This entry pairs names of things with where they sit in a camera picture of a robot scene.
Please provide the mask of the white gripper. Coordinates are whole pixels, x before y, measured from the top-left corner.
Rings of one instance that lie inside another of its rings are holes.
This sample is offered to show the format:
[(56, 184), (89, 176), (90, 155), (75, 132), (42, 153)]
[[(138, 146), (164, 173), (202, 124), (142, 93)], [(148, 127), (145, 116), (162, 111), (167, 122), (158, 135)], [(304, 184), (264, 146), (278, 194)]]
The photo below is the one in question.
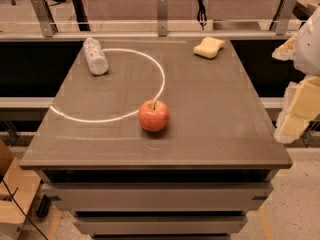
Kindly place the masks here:
[(309, 75), (299, 83), (290, 82), (285, 90), (275, 139), (283, 144), (297, 140), (320, 115), (320, 7), (309, 17), (297, 35), (276, 48), (272, 57), (293, 60), (294, 67)]

